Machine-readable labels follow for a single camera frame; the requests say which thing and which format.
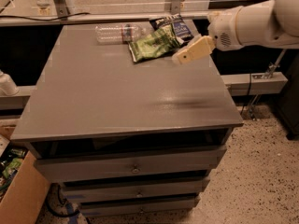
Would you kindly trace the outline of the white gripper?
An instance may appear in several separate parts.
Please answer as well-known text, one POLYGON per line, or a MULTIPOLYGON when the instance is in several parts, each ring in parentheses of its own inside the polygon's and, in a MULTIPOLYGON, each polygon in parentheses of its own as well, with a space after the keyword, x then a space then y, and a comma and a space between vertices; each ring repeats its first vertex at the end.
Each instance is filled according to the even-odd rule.
POLYGON ((188 44, 179 49, 172 61, 176 64, 185 64, 210 55, 213 49, 221 51, 242 49, 243 45, 237 35, 237 16, 243 6, 226 10, 214 10, 208 13, 208 34, 195 35, 188 44))

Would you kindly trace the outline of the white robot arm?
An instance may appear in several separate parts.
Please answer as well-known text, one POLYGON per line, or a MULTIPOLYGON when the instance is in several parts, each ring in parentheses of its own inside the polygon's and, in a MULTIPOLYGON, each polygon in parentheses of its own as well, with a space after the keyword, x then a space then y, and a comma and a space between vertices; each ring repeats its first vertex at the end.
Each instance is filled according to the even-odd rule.
POLYGON ((268 0, 250 6, 213 11, 207 15, 207 35, 195 36, 172 61, 190 63, 214 49, 238 50, 248 46, 299 48, 299 0, 268 0))

